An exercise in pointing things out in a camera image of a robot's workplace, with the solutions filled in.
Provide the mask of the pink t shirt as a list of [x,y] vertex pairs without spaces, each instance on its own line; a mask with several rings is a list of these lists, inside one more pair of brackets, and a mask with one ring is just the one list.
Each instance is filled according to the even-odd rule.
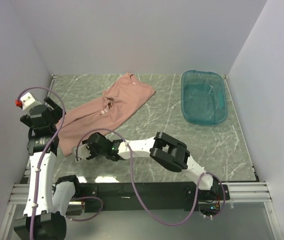
[[88,131],[107,128],[117,129],[128,120],[155,93],[132,73],[120,77],[102,96],[66,112],[65,120],[56,125],[59,147],[66,157],[72,154],[80,139]]

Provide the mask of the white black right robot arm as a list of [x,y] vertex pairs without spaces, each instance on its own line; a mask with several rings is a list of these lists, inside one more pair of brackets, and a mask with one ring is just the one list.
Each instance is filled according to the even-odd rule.
[[77,147],[75,152],[79,159],[90,160],[104,156],[108,160],[117,162],[130,158],[150,157],[168,171],[183,173],[199,186],[202,196],[208,200],[222,194],[225,189],[215,176],[205,171],[194,160],[185,143],[164,132],[140,140],[121,138],[109,140],[101,133],[95,132],[81,143],[82,145]]

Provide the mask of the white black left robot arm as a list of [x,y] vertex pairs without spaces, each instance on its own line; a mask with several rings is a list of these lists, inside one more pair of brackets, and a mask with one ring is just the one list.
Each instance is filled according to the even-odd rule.
[[31,93],[22,95],[16,105],[26,114],[20,121],[28,126],[27,151],[30,178],[23,217],[14,221],[13,229],[22,240],[63,240],[66,236],[66,212],[70,201],[81,197],[82,189],[75,175],[53,182],[59,138],[56,124],[63,109],[51,98],[37,101]]

